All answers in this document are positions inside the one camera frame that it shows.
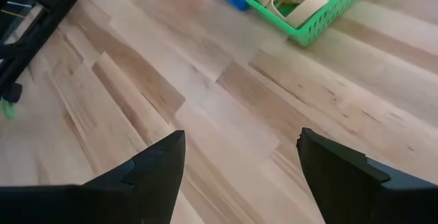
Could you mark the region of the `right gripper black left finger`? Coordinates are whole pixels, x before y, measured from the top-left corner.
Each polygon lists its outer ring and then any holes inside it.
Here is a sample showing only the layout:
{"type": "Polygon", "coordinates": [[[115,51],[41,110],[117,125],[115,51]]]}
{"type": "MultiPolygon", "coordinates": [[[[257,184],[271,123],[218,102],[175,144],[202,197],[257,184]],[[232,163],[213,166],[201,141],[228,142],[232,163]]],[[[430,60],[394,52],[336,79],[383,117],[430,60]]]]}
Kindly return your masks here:
{"type": "Polygon", "coordinates": [[[185,164],[176,130],[82,185],[3,186],[2,223],[169,223],[185,164]]]}

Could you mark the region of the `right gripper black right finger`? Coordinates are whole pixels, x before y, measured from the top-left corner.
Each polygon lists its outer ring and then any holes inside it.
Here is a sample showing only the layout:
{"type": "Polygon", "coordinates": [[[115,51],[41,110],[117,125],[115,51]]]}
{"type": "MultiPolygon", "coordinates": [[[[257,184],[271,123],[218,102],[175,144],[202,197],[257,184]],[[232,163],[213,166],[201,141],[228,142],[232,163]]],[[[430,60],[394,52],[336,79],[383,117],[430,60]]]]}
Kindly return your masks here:
{"type": "Polygon", "coordinates": [[[326,223],[436,223],[437,185],[304,127],[300,165],[326,223]]]}

